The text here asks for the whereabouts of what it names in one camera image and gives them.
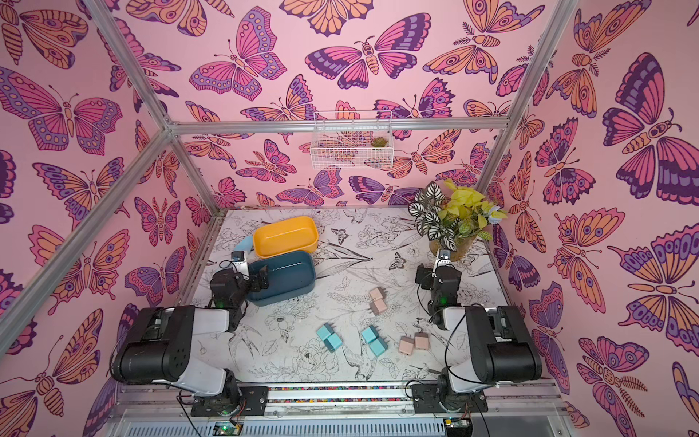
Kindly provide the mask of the teal storage box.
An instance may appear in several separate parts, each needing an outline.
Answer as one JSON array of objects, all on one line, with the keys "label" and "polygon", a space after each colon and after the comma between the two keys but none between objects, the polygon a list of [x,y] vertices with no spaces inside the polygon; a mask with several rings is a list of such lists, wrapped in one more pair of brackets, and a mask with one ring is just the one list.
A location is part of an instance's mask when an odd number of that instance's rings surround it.
[{"label": "teal storage box", "polygon": [[254,288],[247,300],[258,307],[300,297],[311,292],[316,271],[311,255],[293,251],[249,264]]}]

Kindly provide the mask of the pink plug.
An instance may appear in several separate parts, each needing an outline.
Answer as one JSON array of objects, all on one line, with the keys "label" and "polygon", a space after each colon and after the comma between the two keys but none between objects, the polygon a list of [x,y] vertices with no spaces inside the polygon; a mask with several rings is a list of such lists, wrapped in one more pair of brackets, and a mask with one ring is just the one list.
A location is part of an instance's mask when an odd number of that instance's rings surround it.
[{"label": "pink plug", "polygon": [[375,316],[379,316],[382,313],[385,313],[385,311],[387,311],[388,306],[387,306],[385,300],[378,299],[378,300],[373,300],[371,302],[370,308],[371,308],[372,313]]},{"label": "pink plug", "polygon": [[414,336],[414,347],[416,350],[428,351],[431,348],[430,336],[425,332],[418,332]]},{"label": "pink plug", "polygon": [[384,295],[380,288],[374,288],[370,291],[370,296],[372,300],[383,300]]},{"label": "pink plug", "polygon": [[400,338],[400,341],[398,343],[398,351],[400,354],[406,355],[406,356],[411,356],[413,355],[415,350],[415,342],[413,338],[403,336]]}]

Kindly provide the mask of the yellow storage box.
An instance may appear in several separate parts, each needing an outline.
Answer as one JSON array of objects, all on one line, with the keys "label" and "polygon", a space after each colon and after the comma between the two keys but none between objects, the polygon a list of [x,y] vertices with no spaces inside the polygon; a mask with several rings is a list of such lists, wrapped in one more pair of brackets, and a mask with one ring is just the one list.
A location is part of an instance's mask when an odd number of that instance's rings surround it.
[{"label": "yellow storage box", "polygon": [[313,253],[318,249],[319,238],[312,218],[289,218],[257,229],[253,234],[253,249],[262,259],[293,251]]}]

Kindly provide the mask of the teal plug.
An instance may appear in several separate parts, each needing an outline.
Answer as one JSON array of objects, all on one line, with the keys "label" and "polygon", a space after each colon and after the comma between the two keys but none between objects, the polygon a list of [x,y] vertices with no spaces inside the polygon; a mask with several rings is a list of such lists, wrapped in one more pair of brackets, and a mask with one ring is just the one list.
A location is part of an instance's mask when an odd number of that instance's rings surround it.
[{"label": "teal plug", "polygon": [[379,338],[378,331],[374,326],[369,326],[368,328],[364,329],[360,333],[360,335],[362,336],[364,342],[366,342],[367,344],[371,344]]},{"label": "teal plug", "polygon": [[377,337],[369,343],[369,348],[374,356],[380,357],[386,353],[388,345],[383,338]]},{"label": "teal plug", "polygon": [[329,335],[326,339],[323,340],[323,343],[331,353],[338,351],[338,349],[340,349],[340,347],[343,344],[342,339],[337,333]]},{"label": "teal plug", "polygon": [[316,334],[322,342],[325,342],[327,338],[331,337],[334,334],[334,330],[333,327],[331,327],[328,323],[324,323],[316,330]]}]

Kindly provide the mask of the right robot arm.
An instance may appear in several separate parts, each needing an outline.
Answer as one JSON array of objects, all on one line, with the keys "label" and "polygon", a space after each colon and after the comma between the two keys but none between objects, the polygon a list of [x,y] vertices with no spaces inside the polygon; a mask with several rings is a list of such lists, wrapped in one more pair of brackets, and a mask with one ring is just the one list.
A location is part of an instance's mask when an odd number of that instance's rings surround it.
[{"label": "right robot arm", "polygon": [[520,311],[514,306],[460,305],[462,273],[440,249],[431,267],[419,265],[415,282],[429,291],[428,321],[449,333],[438,393],[481,393],[502,382],[531,382],[542,377],[542,361]]}]

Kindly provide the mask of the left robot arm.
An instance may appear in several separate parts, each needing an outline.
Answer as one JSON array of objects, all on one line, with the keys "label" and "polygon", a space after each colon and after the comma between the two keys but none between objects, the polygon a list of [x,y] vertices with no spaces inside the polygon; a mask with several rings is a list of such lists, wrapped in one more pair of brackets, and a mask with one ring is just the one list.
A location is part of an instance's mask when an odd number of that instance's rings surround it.
[{"label": "left robot arm", "polygon": [[161,384],[204,400],[240,402],[232,371],[203,362],[192,351],[198,336],[233,333],[247,312],[246,300],[269,287],[269,268],[245,262],[235,251],[229,266],[209,282],[209,307],[194,305],[140,311],[110,362],[112,378],[123,384]]}]

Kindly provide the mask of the light blue scoop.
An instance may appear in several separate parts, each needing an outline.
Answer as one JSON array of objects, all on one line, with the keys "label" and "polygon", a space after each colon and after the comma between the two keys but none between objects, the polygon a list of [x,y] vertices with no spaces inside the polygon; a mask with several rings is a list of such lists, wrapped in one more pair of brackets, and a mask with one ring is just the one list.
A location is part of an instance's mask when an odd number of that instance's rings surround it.
[{"label": "light blue scoop", "polygon": [[243,238],[231,251],[231,256],[234,259],[244,259],[254,249],[253,236]]}]

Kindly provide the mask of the potted plant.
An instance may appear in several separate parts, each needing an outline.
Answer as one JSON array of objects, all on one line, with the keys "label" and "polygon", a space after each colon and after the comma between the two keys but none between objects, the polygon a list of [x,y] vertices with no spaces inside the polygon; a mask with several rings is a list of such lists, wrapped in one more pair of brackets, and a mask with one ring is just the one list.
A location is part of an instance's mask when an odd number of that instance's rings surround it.
[{"label": "potted plant", "polygon": [[451,193],[433,181],[416,195],[408,211],[434,253],[449,251],[451,260],[461,260],[476,240],[493,239],[490,227],[501,223],[507,213],[484,194],[460,187],[450,178],[443,186]]}]

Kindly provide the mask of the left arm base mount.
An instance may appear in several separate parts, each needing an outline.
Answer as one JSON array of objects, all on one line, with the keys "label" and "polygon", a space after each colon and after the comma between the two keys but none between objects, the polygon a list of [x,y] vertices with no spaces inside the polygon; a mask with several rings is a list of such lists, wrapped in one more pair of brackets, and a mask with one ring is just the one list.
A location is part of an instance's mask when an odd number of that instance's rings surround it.
[{"label": "left arm base mount", "polygon": [[226,393],[195,397],[191,406],[194,417],[263,416],[269,398],[269,386],[242,386],[233,396]]}]

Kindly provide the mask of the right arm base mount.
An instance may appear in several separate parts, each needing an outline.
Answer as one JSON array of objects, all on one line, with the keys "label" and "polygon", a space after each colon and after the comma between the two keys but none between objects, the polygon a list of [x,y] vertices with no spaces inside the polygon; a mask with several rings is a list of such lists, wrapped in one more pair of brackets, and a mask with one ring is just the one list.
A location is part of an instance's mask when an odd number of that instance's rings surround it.
[{"label": "right arm base mount", "polygon": [[410,385],[406,394],[413,402],[415,413],[487,413],[489,406],[482,391],[453,393],[436,383],[417,382]]}]

